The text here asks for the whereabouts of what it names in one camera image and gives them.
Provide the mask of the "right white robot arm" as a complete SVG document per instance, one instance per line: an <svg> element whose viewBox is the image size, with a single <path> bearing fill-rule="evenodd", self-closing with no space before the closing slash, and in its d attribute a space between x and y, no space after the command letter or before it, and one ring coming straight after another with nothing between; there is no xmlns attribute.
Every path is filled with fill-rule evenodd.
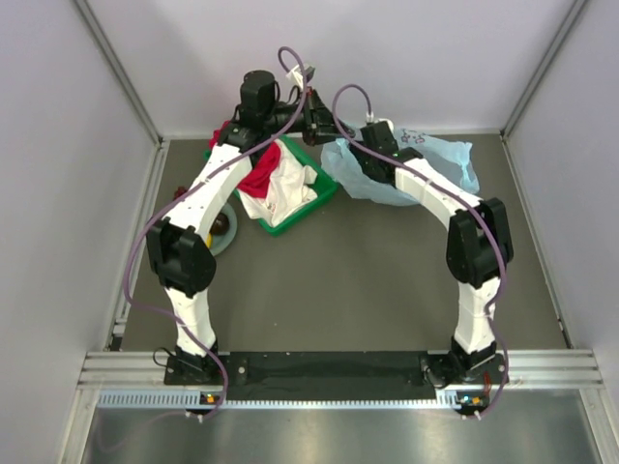
<svg viewBox="0 0 619 464"><path fill-rule="evenodd" d="M366 124L360 135L348 145L364 174L411 196L447 230L446 262L458 283L457 326L448 365L428 369L446 384L474 382L496 357L494 311L514 256L506 207L465 191L415 148L398 146L386 121Z"/></svg>

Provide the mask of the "dark red grape bunch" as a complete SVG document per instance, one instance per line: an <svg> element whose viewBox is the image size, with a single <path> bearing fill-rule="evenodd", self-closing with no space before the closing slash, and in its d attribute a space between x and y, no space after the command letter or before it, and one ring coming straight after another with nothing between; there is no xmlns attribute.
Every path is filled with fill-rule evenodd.
<svg viewBox="0 0 619 464"><path fill-rule="evenodd" d="M187 191L188 190L183 186L178 187L173 194L173 199L178 199L179 197L183 196Z"/></svg>

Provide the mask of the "light blue plastic bag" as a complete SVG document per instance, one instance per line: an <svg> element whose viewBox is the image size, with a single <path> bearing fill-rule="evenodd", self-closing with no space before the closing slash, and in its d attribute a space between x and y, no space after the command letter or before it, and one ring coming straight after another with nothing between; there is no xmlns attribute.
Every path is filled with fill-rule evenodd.
<svg viewBox="0 0 619 464"><path fill-rule="evenodd" d="M472 164L472 143L447 141L411 129L395 128L394 137L400 149L412 147L420 152L432 168L461 189L477 194L478 177ZM321 167L354 199L366 199L390 206L407 207L418 201L395 187L372 180L354 157L348 141L339 138L323 146Z"/></svg>

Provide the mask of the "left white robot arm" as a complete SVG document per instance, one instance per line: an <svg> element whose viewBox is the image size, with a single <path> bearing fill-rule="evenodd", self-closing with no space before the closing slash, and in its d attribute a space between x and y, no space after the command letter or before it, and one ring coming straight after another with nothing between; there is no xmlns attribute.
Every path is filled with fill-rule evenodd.
<svg viewBox="0 0 619 464"><path fill-rule="evenodd" d="M299 133L309 145L318 145L339 134L338 119L310 86L313 74L313 66L307 64L290 69L286 76L298 97L284 102L271 72L246 73L240 102L216 135L202 171L189 191L147 228L150 267L172 304L177 324L174 360L198 383L213 381L220 369L212 350L217 337L208 304L217 263L206 244L217 215L282 135Z"/></svg>

